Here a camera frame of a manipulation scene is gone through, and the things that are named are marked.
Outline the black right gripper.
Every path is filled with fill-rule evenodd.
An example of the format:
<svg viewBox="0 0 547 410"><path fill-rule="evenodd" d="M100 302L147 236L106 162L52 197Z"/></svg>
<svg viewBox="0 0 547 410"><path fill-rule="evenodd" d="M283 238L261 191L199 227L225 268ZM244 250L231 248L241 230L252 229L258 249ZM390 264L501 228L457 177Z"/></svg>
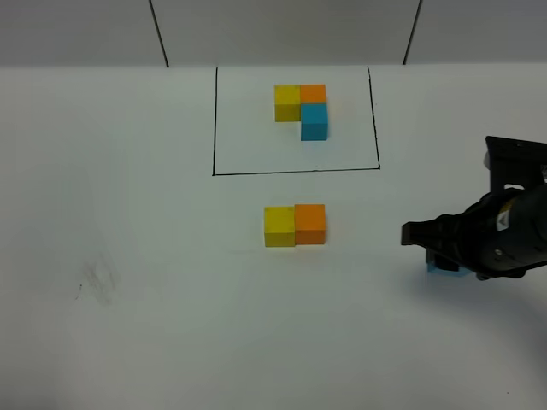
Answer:
<svg viewBox="0 0 547 410"><path fill-rule="evenodd" d="M546 185L498 184L458 216L460 260L445 254L454 237L454 216L411 221L401 245L426 250L428 271L475 272L477 278L521 278L546 264Z"/></svg>

